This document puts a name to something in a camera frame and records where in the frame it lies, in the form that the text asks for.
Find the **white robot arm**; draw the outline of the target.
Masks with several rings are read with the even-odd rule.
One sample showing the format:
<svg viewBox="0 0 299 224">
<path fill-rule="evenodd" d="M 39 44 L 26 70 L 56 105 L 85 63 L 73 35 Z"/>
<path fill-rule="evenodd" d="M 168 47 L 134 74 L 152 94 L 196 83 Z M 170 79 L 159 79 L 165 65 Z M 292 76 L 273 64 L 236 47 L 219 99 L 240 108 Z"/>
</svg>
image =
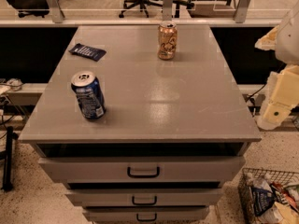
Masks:
<svg viewBox="0 0 299 224">
<path fill-rule="evenodd" d="M 274 27 L 255 43 L 257 49 L 273 50 L 286 67 L 279 73 L 271 72 L 268 89 L 262 102 L 257 125 L 273 130 L 299 105 L 299 2 Z"/>
</svg>

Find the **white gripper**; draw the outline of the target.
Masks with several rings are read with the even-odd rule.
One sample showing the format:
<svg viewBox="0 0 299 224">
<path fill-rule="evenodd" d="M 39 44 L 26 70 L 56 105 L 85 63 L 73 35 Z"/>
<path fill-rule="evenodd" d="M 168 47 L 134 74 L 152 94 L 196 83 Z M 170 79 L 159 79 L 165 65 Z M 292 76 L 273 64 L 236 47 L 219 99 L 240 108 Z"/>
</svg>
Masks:
<svg viewBox="0 0 299 224">
<path fill-rule="evenodd" d="M 279 26 L 271 29 L 257 40 L 254 47 L 261 50 L 275 50 Z M 271 94 L 271 102 L 263 101 L 257 125 L 263 130 L 274 130 L 299 105 L 299 66 L 288 64 L 279 74 Z"/>
</svg>

